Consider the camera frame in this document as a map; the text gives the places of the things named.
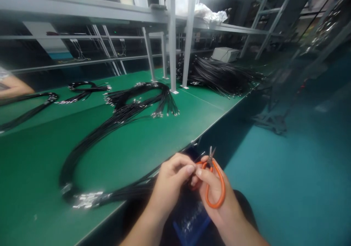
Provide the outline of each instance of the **person's arm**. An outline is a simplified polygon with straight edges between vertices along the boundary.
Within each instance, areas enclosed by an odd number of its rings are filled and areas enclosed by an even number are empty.
[[[34,93],[31,87],[13,75],[4,77],[0,82],[8,87],[8,89],[0,91],[0,99],[8,99]]]
[[[205,162],[207,159],[208,156],[204,156],[201,161]],[[201,200],[209,217],[216,225],[223,242],[226,246],[269,246],[246,220],[227,176],[219,165],[218,168],[226,185],[226,196],[220,208],[213,209],[209,207],[205,200],[206,184],[210,185],[209,200],[212,203],[218,201],[221,195],[221,183],[217,175],[209,170],[197,168],[196,177],[192,178],[191,185],[196,185],[199,179],[203,181],[199,190]]]
[[[160,244],[165,222],[177,203],[180,188],[195,170],[186,155],[175,154],[160,168],[151,198],[120,246],[156,246]]]

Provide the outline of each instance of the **fingernail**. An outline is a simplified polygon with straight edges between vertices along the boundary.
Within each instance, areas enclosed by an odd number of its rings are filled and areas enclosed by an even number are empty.
[[[188,165],[188,166],[186,167],[186,171],[187,171],[189,174],[192,174],[192,173],[194,172],[194,170],[195,170],[195,167],[192,166],[192,165]]]

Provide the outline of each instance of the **white box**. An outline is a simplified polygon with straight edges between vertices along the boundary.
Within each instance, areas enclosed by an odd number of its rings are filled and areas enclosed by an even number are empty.
[[[240,50],[232,49],[228,47],[215,48],[212,54],[212,59],[219,60],[222,62],[235,61],[239,55]]]

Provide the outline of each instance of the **orange scissors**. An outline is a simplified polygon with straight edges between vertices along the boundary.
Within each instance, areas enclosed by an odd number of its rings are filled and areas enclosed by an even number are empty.
[[[221,172],[219,171],[218,169],[218,166],[216,164],[215,161],[213,161],[213,155],[216,151],[216,148],[213,150],[212,152],[212,146],[210,147],[210,155],[208,156],[208,160],[206,162],[197,162],[196,164],[201,164],[202,165],[202,169],[205,169],[207,165],[210,166],[210,171],[213,172],[213,168],[216,169],[217,173],[218,173],[218,176],[219,176],[219,179],[220,179],[220,184],[221,184],[221,190],[222,190],[222,193],[220,195],[220,198],[219,200],[217,201],[217,203],[215,204],[212,204],[209,199],[208,199],[208,193],[210,191],[210,186],[207,185],[206,187],[206,193],[205,193],[205,199],[206,199],[206,202],[207,204],[211,207],[211,208],[214,208],[214,209],[218,209],[222,206],[223,202],[224,202],[224,199],[226,197],[226,186],[225,186],[225,183],[224,183],[224,179],[223,179],[223,176],[221,174]],[[199,182],[197,183],[197,185],[195,185],[194,187],[191,187],[191,190],[196,190],[200,187],[201,185],[201,180],[199,180]]]

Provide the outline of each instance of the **clear plastic bag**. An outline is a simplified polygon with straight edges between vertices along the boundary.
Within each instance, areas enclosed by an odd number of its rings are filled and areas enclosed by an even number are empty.
[[[212,12],[205,4],[195,5],[195,17],[204,19],[207,23],[224,22],[228,16],[225,11]]]
[[[187,16],[189,0],[175,0],[175,2],[175,14],[177,16]],[[202,18],[207,23],[223,22],[227,19],[227,13],[225,11],[212,12],[205,4],[199,2],[200,0],[195,0],[195,17]]]

